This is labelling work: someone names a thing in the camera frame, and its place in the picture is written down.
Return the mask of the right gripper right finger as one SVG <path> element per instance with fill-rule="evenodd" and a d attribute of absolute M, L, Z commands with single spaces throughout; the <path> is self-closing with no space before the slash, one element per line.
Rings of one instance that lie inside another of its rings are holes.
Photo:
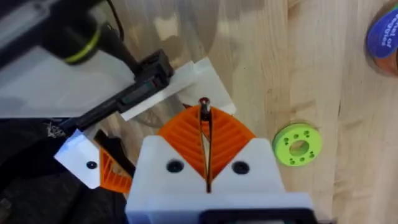
<path fill-rule="evenodd" d="M 208 191 L 284 192 L 269 140 L 258 138 L 234 116 L 211 107 Z"/>

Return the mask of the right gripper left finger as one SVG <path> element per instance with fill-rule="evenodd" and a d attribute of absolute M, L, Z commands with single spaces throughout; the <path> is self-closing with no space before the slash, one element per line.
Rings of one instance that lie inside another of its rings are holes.
<path fill-rule="evenodd" d="M 144 139 L 131 191 L 207 193 L 207 131 L 208 98 L 201 98 Z"/>

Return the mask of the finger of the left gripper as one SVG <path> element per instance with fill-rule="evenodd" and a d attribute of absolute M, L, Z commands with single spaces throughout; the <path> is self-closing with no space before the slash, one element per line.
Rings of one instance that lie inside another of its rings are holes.
<path fill-rule="evenodd" d="M 236 107 L 220 80 L 210 59 L 205 57 L 176 69 L 169 85 L 155 95 L 121 114 L 126 121 L 136 117 L 170 96 L 176 96 L 183 104 L 195 105 L 206 97 L 210 105 L 228 114 L 235 114 Z"/>

